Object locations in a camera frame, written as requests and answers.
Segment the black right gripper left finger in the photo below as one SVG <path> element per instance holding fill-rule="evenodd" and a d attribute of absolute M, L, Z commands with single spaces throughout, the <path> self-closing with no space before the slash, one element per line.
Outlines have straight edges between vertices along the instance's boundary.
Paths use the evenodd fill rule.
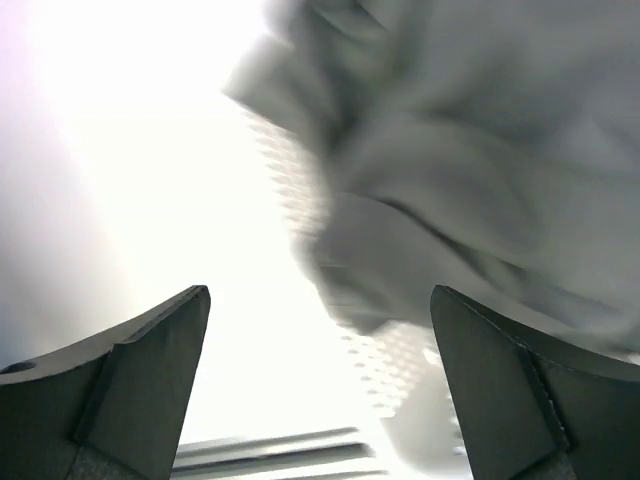
<path fill-rule="evenodd" d="M 192 286 L 144 314 L 1 371 L 4 479 L 167 479 L 211 299 Z"/>

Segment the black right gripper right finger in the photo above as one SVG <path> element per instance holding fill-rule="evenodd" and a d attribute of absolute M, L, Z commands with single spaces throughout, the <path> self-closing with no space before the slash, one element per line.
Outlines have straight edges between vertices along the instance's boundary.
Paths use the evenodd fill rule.
<path fill-rule="evenodd" d="M 638 479 L 638 366 L 448 287 L 430 312 L 474 478 Z"/>

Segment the grey skirt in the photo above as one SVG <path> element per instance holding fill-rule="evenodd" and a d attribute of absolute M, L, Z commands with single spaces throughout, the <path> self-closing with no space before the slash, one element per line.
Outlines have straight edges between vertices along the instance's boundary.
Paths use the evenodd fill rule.
<path fill-rule="evenodd" d="M 370 334 L 451 287 L 639 350 L 635 1 L 271 1 L 230 96 L 315 161 L 307 257 Z"/>

